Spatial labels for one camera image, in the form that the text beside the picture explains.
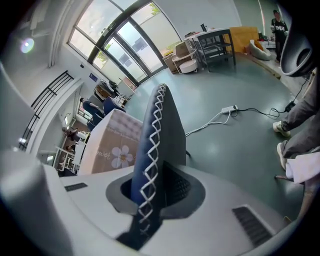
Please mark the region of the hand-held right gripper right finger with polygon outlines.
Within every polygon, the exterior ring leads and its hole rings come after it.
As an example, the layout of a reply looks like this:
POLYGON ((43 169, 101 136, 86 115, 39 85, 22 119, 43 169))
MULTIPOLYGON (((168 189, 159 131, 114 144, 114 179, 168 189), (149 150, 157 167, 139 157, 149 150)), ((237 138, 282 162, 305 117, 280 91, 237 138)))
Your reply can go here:
POLYGON ((238 214, 251 212, 271 236, 281 231, 283 217, 237 185, 189 166, 174 170, 196 178, 205 197, 187 218, 166 219, 142 247, 150 256, 236 256, 255 248, 238 214))

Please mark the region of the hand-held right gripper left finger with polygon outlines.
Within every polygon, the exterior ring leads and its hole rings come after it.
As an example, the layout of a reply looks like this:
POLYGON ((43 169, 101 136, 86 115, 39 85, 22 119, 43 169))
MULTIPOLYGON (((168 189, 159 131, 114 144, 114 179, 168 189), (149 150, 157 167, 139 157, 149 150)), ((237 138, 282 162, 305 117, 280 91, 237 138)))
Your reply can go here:
POLYGON ((127 255, 139 254, 138 205, 130 199, 133 168, 62 177, 73 203, 95 228, 127 255))

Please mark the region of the table with checkered cloth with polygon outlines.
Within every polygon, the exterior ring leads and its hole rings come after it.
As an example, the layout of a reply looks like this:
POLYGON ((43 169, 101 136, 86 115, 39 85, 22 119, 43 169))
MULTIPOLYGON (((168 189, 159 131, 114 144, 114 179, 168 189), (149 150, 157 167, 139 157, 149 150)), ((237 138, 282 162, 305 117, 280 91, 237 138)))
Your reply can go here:
POLYGON ((142 121, 113 109, 93 129, 81 159, 78 175, 91 175, 135 164, 142 121))

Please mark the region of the black mezzanine railing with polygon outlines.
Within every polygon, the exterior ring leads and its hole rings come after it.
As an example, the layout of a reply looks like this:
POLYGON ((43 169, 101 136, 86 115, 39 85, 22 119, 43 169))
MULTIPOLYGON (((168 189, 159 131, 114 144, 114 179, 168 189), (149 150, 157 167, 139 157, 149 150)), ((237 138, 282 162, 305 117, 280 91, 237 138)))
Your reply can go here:
POLYGON ((24 152, 27 150, 29 140, 45 110, 57 95, 73 80, 74 78, 66 70, 56 77, 47 87, 45 87, 34 100, 31 104, 34 114, 25 128, 22 138, 19 140, 19 150, 24 152))

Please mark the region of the cardboard box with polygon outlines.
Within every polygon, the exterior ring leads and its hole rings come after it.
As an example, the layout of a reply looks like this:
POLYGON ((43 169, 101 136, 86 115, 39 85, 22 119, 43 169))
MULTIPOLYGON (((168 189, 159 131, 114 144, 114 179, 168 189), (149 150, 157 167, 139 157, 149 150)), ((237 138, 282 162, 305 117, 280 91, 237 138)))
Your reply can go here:
POLYGON ((173 62, 174 57, 175 57, 174 51, 169 50, 164 53, 163 59, 162 59, 172 74, 178 73, 178 69, 177 69, 175 63, 173 62))

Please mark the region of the large glass entrance window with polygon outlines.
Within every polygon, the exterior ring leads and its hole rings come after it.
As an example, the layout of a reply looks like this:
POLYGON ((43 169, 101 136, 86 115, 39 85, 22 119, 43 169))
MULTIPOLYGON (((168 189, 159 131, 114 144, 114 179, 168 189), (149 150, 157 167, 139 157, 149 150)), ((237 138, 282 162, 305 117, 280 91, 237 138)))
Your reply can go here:
POLYGON ((181 42, 153 0, 89 0, 68 44, 108 80, 134 86, 167 68, 164 54, 181 42), (116 28, 107 27, 116 23, 116 28))

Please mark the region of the cream round cushion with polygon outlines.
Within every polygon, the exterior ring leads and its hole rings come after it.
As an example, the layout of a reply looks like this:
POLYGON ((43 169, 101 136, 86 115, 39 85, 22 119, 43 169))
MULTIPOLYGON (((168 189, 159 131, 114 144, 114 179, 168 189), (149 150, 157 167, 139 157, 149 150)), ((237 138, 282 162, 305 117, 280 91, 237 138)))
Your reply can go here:
POLYGON ((252 56, 259 60, 269 61, 271 59, 271 53, 257 40, 251 39, 249 42, 249 50, 252 56))

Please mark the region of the round ceiling light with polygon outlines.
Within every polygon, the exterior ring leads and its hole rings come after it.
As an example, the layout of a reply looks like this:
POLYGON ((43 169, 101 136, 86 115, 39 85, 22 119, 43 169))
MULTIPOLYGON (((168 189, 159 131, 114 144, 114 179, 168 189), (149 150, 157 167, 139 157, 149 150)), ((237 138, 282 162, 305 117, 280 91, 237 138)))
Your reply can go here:
POLYGON ((35 41, 32 38, 26 38, 22 41, 20 45, 20 50, 22 53, 26 54, 30 52, 34 47, 35 41))

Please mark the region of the white ceiling pipes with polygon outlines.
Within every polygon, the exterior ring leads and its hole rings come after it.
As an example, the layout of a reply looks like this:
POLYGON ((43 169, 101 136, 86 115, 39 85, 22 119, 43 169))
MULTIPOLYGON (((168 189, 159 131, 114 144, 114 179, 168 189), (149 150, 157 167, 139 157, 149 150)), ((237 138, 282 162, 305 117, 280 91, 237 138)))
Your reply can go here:
POLYGON ((61 40, 62 28, 73 2, 74 0, 65 0, 62 11, 60 12, 57 22, 54 26, 54 29, 52 32, 52 38, 50 41, 50 47, 49 47, 49 58, 48 58, 49 68, 53 67, 56 63, 56 55, 57 55, 58 46, 61 40))

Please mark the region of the yellow box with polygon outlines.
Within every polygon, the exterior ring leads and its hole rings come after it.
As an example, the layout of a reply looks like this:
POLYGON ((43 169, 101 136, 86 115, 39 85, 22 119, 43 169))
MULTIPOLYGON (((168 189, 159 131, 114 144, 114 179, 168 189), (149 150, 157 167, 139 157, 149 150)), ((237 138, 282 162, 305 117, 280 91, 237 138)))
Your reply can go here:
POLYGON ((230 27, 230 34, 232 37, 233 48, 236 53, 246 53, 246 47, 250 40, 258 40, 258 28, 253 26, 237 26, 230 27))

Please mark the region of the white ceiling air conditioner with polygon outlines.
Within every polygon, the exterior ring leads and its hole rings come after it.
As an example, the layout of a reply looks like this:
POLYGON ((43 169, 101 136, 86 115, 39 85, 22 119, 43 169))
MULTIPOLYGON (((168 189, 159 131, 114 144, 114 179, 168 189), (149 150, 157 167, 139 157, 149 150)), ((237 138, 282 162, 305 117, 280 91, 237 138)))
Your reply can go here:
POLYGON ((29 29, 33 39, 50 35, 51 29, 45 24, 52 0, 39 0, 31 16, 29 29))

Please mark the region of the white wooden shelf frame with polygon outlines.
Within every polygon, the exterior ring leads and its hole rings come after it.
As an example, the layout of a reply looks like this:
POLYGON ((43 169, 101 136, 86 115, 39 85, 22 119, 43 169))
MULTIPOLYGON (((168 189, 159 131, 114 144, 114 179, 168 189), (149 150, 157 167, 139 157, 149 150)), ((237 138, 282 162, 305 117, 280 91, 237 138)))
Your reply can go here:
POLYGON ((73 174, 77 175, 80 170, 81 161, 84 155, 87 144, 79 143, 75 144, 75 152, 69 152, 61 147, 56 146, 56 154, 53 162, 53 167, 57 171, 64 171, 68 169, 73 174))

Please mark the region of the black frame desk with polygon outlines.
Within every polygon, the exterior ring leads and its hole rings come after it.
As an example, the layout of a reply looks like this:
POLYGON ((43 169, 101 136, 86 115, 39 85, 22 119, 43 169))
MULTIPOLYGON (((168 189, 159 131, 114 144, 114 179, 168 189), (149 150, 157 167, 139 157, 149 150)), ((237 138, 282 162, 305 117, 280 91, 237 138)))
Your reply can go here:
POLYGON ((229 60, 236 65, 235 48, 228 28, 211 29, 194 33, 185 38, 185 43, 195 51, 195 57, 202 68, 209 72, 219 62, 229 60))

